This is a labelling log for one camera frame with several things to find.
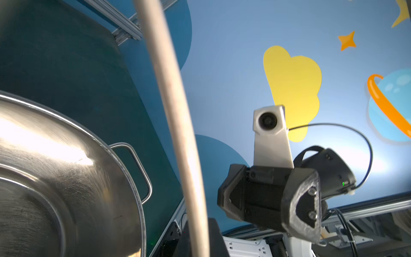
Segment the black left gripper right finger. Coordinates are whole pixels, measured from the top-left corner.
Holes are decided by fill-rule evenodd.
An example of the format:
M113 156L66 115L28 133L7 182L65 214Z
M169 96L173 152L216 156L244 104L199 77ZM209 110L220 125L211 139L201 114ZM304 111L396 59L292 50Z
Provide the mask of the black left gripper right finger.
M214 218L208 218L209 225L209 242L210 242L210 256L211 257L229 257L229 252L222 233Z

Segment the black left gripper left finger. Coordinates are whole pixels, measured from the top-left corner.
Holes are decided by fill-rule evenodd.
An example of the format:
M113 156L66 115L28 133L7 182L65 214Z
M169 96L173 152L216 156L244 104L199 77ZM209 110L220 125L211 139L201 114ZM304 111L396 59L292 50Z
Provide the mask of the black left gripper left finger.
M176 249L173 254L174 257L189 257L189 224L185 223L182 236L180 237Z

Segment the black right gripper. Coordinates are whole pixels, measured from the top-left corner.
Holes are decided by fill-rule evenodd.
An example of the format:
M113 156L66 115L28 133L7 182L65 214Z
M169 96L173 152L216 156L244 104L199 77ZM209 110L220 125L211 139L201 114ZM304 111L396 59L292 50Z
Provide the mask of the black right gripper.
M312 243L320 240L321 190L315 169L232 164L217 204L233 220Z

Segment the beige plastic ladle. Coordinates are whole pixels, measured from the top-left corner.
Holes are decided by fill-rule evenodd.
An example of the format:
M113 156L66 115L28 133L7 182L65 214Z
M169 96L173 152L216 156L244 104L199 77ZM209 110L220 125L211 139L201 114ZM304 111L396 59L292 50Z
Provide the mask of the beige plastic ladle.
M182 182L194 257L210 256L201 163L184 84L160 1L134 1L167 117Z

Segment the stainless steel pot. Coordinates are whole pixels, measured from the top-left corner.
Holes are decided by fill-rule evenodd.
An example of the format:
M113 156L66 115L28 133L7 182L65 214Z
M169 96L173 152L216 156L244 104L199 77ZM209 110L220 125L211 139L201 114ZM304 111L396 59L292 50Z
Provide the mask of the stainless steel pot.
M1 92L1 256L144 257L143 203L112 145Z

